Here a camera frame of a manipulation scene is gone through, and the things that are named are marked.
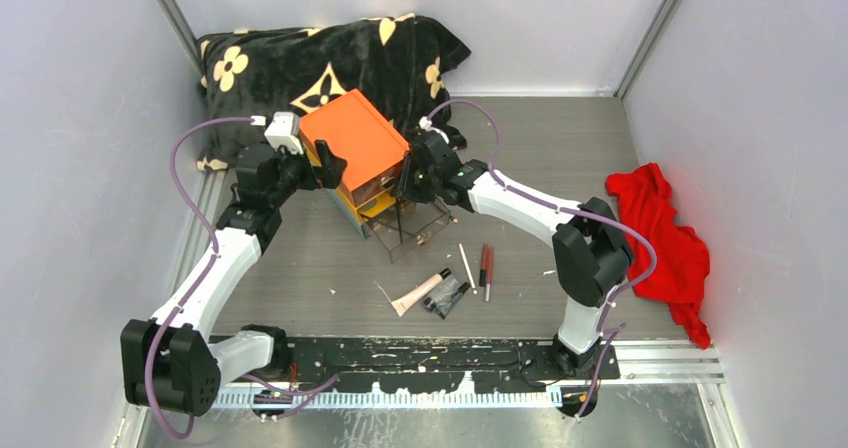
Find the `orange drawer organizer box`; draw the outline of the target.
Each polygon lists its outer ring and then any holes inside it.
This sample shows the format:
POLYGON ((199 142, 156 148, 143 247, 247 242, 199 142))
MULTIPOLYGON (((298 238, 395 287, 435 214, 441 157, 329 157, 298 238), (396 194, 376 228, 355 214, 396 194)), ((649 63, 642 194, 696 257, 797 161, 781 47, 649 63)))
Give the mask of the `orange drawer organizer box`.
POLYGON ((391 188, 400 175, 408 142, 357 89, 309 96, 297 106, 305 111, 299 131, 310 161, 322 164, 316 143, 323 140, 334 156, 347 162, 330 195, 357 234, 368 237, 367 220, 395 203, 391 188))

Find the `clear bottom drawer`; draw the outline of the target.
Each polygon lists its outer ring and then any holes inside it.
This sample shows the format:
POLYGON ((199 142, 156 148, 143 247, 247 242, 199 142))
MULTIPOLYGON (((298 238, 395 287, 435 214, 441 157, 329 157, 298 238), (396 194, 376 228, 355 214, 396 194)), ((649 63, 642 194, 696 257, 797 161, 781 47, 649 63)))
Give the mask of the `clear bottom drawer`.
POLYGON ((438 200, 428 204, 408 201, 402 204, 405 231, 402 244, 398 238, 395 203, 373 217, 364 217, 369 234, 385 249, 391 263, 432 241, 452 222, 449 210, 438 200))

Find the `white makeup pencil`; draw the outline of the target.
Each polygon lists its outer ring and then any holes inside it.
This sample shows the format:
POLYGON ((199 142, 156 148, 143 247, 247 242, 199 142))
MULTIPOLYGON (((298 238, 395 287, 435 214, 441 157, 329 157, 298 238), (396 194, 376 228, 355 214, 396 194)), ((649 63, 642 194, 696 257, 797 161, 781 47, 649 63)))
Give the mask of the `white makeup pencil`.
POLYGON ((461 260, 462 260, 462 263, 463 263, 463 267, 464 267, 464 271, 465 271, 465 274, 466 274, 466 277, 467 277, 467 281, 470 285, 470 289, 472 290, 473 294, 477 294, 478 291, 477 291, 475 279, 474 279, 474 276, 473 276, 473 273, 472 273, 472 270, 471 270, 471 266, 470 266, 470 263, 469 263, 469 260, 468 260, 468 257, 467 257, 463 243, 461 243, 461 242, 458 243, 458 250, 459 250, 460 257, 461 257, 461 260))

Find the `clear black makeup bottle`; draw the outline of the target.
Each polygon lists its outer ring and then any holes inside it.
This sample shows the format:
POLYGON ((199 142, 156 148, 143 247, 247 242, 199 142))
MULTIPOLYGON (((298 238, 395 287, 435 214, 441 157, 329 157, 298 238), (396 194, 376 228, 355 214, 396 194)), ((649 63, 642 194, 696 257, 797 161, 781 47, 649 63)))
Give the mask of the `clear black makeup bottle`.
POLYGON ((440 305, 444 305, 452 294, 459 288, 460 282, 453 275, 443 279, 422 301, 423 307, 428 312, 433 312, 440 305))

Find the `pink makeup tube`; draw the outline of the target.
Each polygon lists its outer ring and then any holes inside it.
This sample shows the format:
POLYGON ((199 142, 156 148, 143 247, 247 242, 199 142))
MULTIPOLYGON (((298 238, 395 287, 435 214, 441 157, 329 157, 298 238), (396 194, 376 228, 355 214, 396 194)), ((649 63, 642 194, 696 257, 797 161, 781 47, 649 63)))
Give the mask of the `pink makeup tube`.
POLYGON ((423 299, 426 295, 428 295, 433 289, 435 289, 442 281, 448 278, 452 274, 450 268, 445 268, 440 272, 435 273, 434 275, 427 278, 425 281, 418 284, 414 289, 412 289, 407 294, 391 301, 391 306, 397 313, 399 317, 403 317, 404 314, 416 303, 418 303, 421 299, 423 299))

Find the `black mascara tube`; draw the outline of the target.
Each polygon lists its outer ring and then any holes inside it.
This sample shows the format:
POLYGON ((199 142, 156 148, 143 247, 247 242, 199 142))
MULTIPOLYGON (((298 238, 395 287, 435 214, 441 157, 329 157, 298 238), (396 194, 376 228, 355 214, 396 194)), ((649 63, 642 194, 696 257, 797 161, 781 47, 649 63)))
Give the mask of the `black mascara tube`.
POLYGON ((446 319, 449 313, 453 310, 456 304, 463 298, 465 293, 470 288, 470 284, 468 282, 460 285, 455 291, 453 291, 448 298, 444 301, 441 301, 437 307, 436 312, 442 318, 446 319))

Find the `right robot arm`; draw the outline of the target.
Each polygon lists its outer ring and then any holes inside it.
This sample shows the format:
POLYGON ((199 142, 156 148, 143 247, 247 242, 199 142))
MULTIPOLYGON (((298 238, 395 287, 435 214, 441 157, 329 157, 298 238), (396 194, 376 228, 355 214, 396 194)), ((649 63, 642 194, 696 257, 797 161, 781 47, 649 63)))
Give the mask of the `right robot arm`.
POLYGON ((481 160, 463 162, 438 130, 418 129, 409 142, 398 182, 405 198, 418 203, 440 200, 497 218, 551 248, 566 295, 553 357, 562 375, 582 377, 599 357, 606 303, 634 258, 610 206, 596 197, 584 203, 556 198, 509 179, 481 160))

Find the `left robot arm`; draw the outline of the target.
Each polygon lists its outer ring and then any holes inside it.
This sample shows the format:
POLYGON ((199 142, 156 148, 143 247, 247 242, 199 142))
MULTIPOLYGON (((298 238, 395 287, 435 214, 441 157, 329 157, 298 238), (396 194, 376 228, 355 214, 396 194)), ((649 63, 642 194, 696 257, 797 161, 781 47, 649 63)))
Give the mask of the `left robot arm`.
POLYGON ((324 140, 294 152, 267 143, 241 151, 210 245, 183 284, 147 320, 130 320, 120 335, 124 393, 138 406, 199 417, 222 386, 248 374, 269 381, 292 365, 286 332, 250 324, 213 343, 211 329, 241 278, 267 250, 282 224, 282 205, 299 190, 336 188, 347 161, 324 140))

